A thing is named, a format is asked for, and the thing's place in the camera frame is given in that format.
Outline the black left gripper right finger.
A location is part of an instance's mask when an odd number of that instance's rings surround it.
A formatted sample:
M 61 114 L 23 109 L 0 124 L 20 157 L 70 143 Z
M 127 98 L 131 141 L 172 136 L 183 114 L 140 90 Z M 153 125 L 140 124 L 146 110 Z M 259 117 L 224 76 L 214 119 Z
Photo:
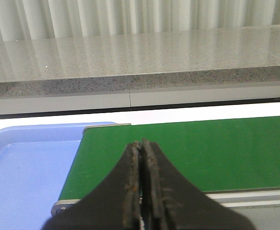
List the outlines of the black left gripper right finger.
M 147 230 L 254 230 L 245 216 L 206 196 L 156 142 L 141 144 L 142 217 Z

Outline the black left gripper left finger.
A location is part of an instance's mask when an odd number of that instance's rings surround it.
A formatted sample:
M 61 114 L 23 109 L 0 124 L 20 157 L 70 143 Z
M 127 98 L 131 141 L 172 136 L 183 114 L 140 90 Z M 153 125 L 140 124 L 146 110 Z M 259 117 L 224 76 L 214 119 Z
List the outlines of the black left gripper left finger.
M 45 230 L 140 229 L 139 151 L 130 143 L 109 175 L 79 202 L 49 219 Z

